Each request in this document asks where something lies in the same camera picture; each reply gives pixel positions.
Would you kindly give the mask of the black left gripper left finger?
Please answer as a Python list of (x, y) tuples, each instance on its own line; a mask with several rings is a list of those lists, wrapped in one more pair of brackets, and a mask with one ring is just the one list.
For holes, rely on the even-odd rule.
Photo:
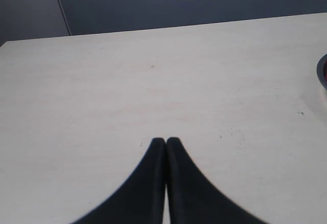
[(165, 204), (165, 141), (154, 138), (127, 180), (75, 223), (162, 223)]

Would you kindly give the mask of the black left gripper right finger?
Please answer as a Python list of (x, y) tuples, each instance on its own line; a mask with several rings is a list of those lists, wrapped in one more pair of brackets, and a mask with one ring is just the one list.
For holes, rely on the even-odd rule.
[(198, 169), (181, 140), (166, 143), (171, 223), (264, 223), (221, 193)]

